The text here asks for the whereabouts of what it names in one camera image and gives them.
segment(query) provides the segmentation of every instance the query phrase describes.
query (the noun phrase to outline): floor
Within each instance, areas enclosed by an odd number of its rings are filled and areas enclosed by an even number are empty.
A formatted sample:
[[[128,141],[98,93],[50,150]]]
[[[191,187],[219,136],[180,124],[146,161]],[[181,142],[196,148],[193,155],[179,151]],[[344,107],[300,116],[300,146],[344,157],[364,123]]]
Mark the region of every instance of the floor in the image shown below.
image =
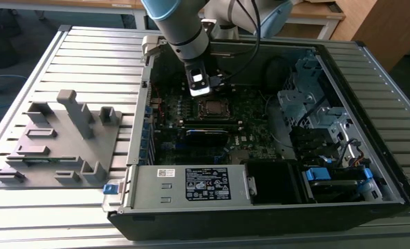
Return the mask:
[[[46,17],[40,21],[32,10],[19,10],[16,19],[23,33],[11,41],[20,54],[20,63],[0,70],[0,74],[30,76],[62,24],[123,28],[122,16],[114,14],[47,11]],[[12,103],[23,83],[20,78],[0,78],[0,105]],[[7,110],[8,107],[0,108],[0,120]]]
[[[12,38],[12,44],[22,61],[18,65],[0,70],[0,74],[18,74],[28,77],[62,24],[123,28],[120,15],[47,11],[46,17],[47,19],[40,21],[34,11],[19,10],[16,19],[23,34]],[[400,61],[391,75],[410,98],[410,58]],[[7,105],[14,101],[23,82],[19,78],[0,78],[0,105]],[[0,120],[7,109],[7,107],[0,108]]]

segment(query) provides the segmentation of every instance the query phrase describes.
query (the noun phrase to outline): warning label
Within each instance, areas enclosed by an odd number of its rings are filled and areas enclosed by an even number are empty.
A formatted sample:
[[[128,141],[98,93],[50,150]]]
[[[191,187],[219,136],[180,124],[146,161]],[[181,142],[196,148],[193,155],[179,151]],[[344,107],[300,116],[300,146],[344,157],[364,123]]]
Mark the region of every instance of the warning label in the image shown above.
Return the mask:
[[[188,201],[231,200],[228,168],[185,169]]]

